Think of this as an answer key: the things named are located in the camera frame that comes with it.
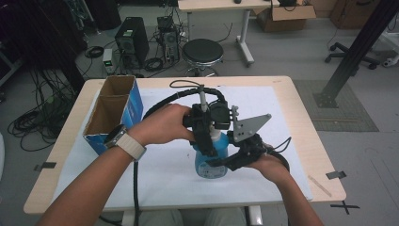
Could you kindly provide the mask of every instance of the left arm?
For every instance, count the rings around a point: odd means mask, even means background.
[[[182,125],[183,116],[189,112],[186,106],[167,105],[135,125],[128,134],[142,146],[177,138],[194,140],[192,132]],[[65,188],[37,225],[93,225],[132,160],[120,147],[101,154]]]

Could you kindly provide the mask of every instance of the wristwatch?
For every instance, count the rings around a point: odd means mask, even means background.
[[[121,147],[125,152],[131,155],[135,161],[138,161],[147,150],[127,134],[127,128],[124,124],[118,125],[106,136],[104,145],[108,149],[115,146]]]

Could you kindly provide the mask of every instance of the hand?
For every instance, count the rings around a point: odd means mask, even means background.
[[[256,161],[248,165],[250,168],[258,170],[264,178],[277,184],[287,176],[291,177],[290,172],[282,165],[282,163],[272,155],[263,154]]]
[[[190,112],[191,108],[188,106],[165,105],[133,126],[128,134],[142,146],[168,143],[179,138],[194,141],[193,132],[183,126],[183,116]]]

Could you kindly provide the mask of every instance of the beige watch strap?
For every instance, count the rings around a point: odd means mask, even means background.
[[[140,157],[146,152],[146,148],[141,146],[141,144],[127,134],[124,134],[117,141],[117,145],[131,155],[135,161],[138,161],[138,159],[140,159]]]

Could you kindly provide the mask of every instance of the blue and brown box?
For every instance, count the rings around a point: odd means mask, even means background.
[[[83,137],[97,154],[106,151],[104,140],[117,125],[130,128],[141,121],[143,103],[136,78],[108,76],[91,111]]]

